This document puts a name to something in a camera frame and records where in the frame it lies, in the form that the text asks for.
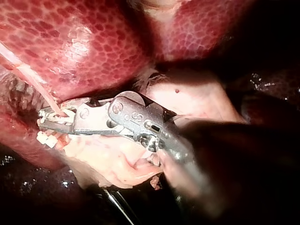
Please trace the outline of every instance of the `metal rod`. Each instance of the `metal rod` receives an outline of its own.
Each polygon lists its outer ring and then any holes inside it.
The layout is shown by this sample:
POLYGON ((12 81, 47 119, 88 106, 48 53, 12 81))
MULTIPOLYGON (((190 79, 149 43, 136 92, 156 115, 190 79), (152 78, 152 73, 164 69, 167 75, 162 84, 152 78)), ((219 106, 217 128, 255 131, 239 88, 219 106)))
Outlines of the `metal rod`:
POLYGON ((117 206, 117 208, 118 208, 118 209, 121 211, 121 213, 125 216, 125 218, 128 220, 128 222, 129 222, 131 225, 135 225, 135 224, 133 223, 133 221, 129 218, 129 216, 127 215, 127 213, 125 212, 125 210, 123 209, 123 207, 121 206, 121 204, 118 202, 118 200, 117 200, 113 195, 111 195, 111 194, 107 191, 106 188, 104 188, 103 190, 104 190, 104 192, 107 194, 109 200, 110 200, 115 206, 117 206))

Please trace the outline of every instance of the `screw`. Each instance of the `screw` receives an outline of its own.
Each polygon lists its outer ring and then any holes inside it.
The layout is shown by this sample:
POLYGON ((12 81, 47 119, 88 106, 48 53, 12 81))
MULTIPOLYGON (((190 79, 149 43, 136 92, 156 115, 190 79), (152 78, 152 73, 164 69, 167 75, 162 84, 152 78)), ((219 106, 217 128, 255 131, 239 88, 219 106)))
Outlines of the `screw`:
POLYGON ((120 102, 115 103, 115 104, 112 106, 112 111, 113 111, 115 114, 120 114, 120 113, 123 111, 123 105, 122 105, 120 102))
POLYGON ((87 108, 84 108, 81 112, 80 112, 80 117, 82 119, 86 119, 89 116, 89 110, 87 108))

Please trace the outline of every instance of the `red liver tissue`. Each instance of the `red liver tissue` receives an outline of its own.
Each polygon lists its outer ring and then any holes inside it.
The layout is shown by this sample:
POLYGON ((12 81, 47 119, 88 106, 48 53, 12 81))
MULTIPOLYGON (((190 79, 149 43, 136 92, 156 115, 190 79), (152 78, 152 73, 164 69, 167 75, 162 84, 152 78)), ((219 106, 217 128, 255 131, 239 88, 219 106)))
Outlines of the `red liver tissue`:
POLYGON ((0 41, 61 100, 116 87, 148 62, 119 2, 7 1, 0 4, 0 41))
POLYGON ((158 60, 201 59, 221 42, 256 0, 142 0, 158 60))

